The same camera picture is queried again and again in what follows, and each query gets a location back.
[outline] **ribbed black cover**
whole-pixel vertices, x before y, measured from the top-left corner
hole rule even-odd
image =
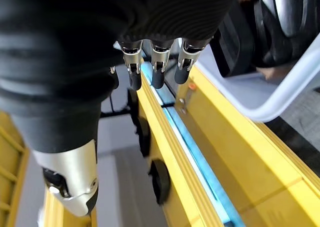
[[[211,38],[232,2],[233,0],[148,0],[146,22],[130,27],[123,35],[123,40]]]

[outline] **yellow rail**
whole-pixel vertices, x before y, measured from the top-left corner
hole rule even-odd
[[[29,150],[3,112],[0,112],[0,153],[0,226],[14,227]]]
[[[319,227],[319,178],[266,126],[241,115],[197,69],[176,109],[248,227]]]

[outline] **yellow metal frame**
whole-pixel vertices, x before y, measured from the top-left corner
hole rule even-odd
[[[142,87],[137,91],[139,99],[139,115],[149,123],[152,137],[148,162],[154,158],[164,160],[174,193],[179,203],[173,203],[171,197],[163,209],[169,226],[175,227],[222,227],[206,191],[200,183],[193,167],[184,153],[174,131],[172,130],[161,106],[157,102],[146,78],[142,75]],[[178,212],[181,205],[183,212]]]
[[[246,226],[320,226],[320,180],[264,124],[241,115],[196,68],[175,106]]]
[[[27,169],[29,150],[25,148],[22,138],[12,124],[8,115],[0,112],[0,150],[1,155],[9,162],[0,162],[0,183],[2,198],[0,214],[5,227],[14,227]]]

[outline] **black cable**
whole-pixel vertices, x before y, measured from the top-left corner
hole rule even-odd
[[[115,112],[115,110],[114,110],[114,104],[112,103],[112,97],[111,97],[111,94],[110,94],[110,105],[111,105],[112,113],[114,113],[114,112]]]

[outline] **black wheel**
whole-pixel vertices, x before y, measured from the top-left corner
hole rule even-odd
[[[157,71],[152,71],[152,86],[156,89],[162,88],[165,83],[165,72],[162,72],[161,69]]]
[[[143,157],[149,156],[150,153],[150,127],[145,118],[138,117],[135,123],[136,133],[139,135],[140,151]]]
[[[190,71],[188,71],[186,67],[180,70],[179,67],[177,66],[174,73],[175,82],[179,85],[184,84],[188,80],[189,73]]]
[[[141,88],[141,74],[137,72],[132,72],[129,74],[130,86],[133,90],[138,91]]]
[[[152,186],[156,202],[162,205],[168,199],[171,182],[166,164],[161,159],[154,159],[150,166],[149,175],[152,176]]]

